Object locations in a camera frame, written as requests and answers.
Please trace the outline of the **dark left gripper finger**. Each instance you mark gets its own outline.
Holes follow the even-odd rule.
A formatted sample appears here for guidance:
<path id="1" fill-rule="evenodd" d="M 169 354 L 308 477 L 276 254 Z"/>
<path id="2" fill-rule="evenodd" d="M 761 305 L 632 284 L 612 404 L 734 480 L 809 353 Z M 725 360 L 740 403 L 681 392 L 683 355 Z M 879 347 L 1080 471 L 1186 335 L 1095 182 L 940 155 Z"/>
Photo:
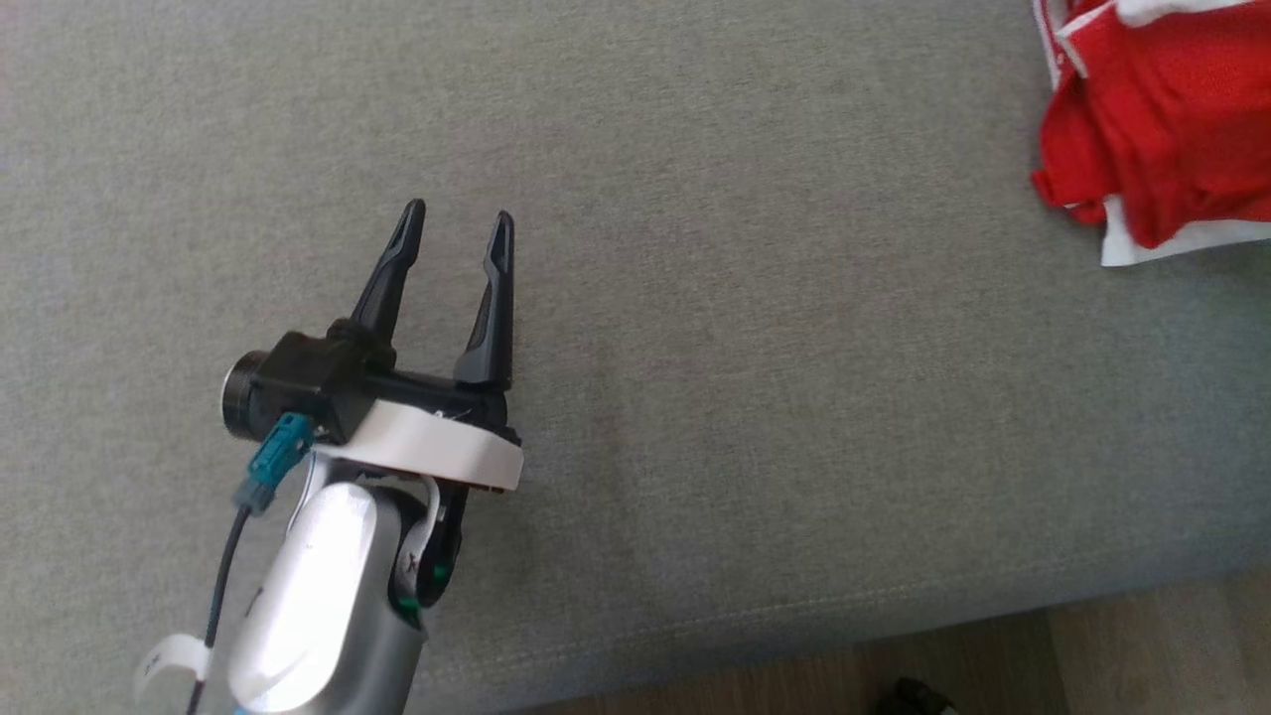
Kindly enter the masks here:
<path id="1" fill-rule="evenodd" d="M 487 244 L 486 291 L 465 349 L 455 362 L 458 384 L 508 390 L 513 375 L 513 217 L 496 215 Z"/>
<path id="2" fill-rule="evenodd" d="M 417 262 L 426 212 L 423 199 L 408 201 L 350 315 L 350 320 L 362 326 L 377 343 L 393 342 L 400 311 L 400 295 L 407 276 Z"/>

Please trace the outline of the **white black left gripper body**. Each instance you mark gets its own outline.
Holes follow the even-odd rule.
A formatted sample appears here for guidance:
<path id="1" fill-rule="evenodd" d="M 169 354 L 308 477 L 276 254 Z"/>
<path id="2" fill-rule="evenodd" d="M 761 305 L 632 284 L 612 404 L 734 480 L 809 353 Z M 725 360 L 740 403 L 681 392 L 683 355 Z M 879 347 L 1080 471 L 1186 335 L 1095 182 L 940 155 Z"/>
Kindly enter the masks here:
<path id="1" fill-rule="evenodd" d="M 364 389 L 376 401 L 350 441 L 315 444 L 314 489 L 358 472 L 489 491 L 520 485 L 525 456 L 505 392 L 409 372 L 370 372 Z"/>

